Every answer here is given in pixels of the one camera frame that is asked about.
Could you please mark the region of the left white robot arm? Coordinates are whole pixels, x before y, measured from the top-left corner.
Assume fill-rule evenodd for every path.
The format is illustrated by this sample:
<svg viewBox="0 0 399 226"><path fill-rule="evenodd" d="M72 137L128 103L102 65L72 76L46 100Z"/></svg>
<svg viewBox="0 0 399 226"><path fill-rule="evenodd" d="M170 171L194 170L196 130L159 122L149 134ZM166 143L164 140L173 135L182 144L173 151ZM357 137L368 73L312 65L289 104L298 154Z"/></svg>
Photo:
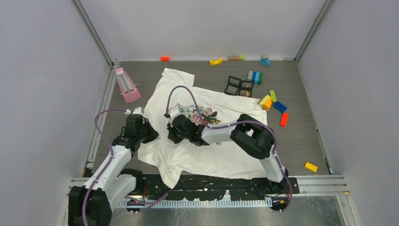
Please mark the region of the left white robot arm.
<svg viewBox="0 0 399 226"><path fill-rule="evenodd" d="M149 120L142 113L127 116L126 125L113 140L107 158L100 168L81 186L69 192L68 225L108 226L113 211L131 192L138 195L144 190L139 171L124 169L141 144L158 137Z"/></svg>

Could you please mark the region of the round orange blue brooch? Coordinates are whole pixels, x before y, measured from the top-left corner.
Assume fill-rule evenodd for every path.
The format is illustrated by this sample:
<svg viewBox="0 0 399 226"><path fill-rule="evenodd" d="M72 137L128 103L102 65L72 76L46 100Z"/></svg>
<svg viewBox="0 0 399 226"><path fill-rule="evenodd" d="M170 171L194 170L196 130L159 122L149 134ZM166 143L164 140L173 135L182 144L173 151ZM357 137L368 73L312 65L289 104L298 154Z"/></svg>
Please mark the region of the round orange blue brooch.
<svg viewBox="0 0 399 226"><path fill-rule="evenodd" d="M242 92L242 95L243 95L244 97L251 97L251 92L250 92L249 90L244 90L244 91Z"/></svg>

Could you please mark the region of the white floral t-shirt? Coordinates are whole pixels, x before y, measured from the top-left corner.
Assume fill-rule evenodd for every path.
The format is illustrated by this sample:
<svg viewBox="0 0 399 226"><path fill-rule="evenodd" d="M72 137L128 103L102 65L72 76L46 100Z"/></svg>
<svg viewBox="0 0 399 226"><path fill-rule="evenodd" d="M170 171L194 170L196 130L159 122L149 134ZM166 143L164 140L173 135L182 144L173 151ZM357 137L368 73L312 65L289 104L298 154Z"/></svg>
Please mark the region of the white floral t-shirt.
<svg viewBox="0 0 399 226"><path fill-rule="evenodd" d="M176 109L196 125L231 122L243 113L267 122L267 113L258 105L257 99L195 87L194 79L193 74L164 69L144 109L159 137L140 146L138 159L156 166L163 182L170 188L175 187L183 171L222 178L266 177L259 160L232 141L196 146L188 140L174 144L168 139L168 119L164 115L169 108Z"/></svg>

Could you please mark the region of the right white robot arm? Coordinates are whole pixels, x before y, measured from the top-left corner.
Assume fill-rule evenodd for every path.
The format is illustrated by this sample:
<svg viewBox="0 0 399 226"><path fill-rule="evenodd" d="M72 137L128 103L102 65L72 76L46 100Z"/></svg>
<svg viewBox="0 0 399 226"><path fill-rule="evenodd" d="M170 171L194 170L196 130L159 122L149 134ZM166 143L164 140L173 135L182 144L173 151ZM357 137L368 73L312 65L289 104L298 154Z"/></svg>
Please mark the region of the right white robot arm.
<svg viewBox="0 0 399 226"><path fill-rule="evenodd" d="M188 140L196 146L205 146L223 141L234 142L249 156L260 161L271 191L281 193L287 188L287 170L276 152L276 135L262 122L247 114L241 114L235 121L217 125L197 125L182 114L165 116L169 118L168 139L173 143Z"/></svg>

